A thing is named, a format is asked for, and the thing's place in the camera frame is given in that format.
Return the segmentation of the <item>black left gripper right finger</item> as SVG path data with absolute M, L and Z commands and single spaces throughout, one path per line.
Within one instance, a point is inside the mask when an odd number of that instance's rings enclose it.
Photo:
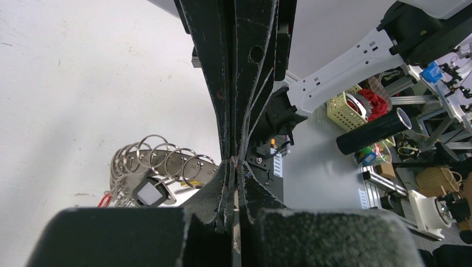
M 238 202 L 243 266 L 281 266 L 283 217 L 287 207 L 255 177 L 247 162 L 238 166 Z

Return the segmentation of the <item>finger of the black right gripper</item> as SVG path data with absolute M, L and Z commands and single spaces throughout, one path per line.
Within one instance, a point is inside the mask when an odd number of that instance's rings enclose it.
M 235 1 L 234 145 L 245 159 L 249 141 L 286 69 L 297 1 Z
M 194 50 L 217 119 L 221 159 L 230 158 L 230 67 L 223 1 L 175 1 Z

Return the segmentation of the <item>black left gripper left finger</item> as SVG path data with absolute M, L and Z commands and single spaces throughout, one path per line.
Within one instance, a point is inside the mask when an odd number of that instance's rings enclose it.
M 235 163 L 224 160 L 214 177 L 179 207 L 177 266 L 232 266 Z

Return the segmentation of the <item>large metal keyring with rings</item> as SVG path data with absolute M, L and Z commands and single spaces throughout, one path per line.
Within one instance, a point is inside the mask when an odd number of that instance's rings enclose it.
M 104 194 L 111 194 L 108 207 L 142 207 L 134 201 L 132 191 L 144 178 L 163 180 L 176 198 L 177 193 L 201 189 L 213 178 L 217 167 L 205 154 L 179 147 L 163 136 L 148 135 L 114 153 L 110 162 L 110 188 Z M 203 186 L 180 186 L 181 182 L 193 180 Z

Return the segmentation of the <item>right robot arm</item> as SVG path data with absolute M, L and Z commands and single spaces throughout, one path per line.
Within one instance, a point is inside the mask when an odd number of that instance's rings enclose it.
M 176 1 L 217 116 L 223 160 L 249 141 L 289 133 L 329 98 L 379 72 L 421 66 L 471 34 L 470 1 L 397 1 L 354 47 L 282 91 L 282 116 L 265 107 L 290 55 L 296 1 Z

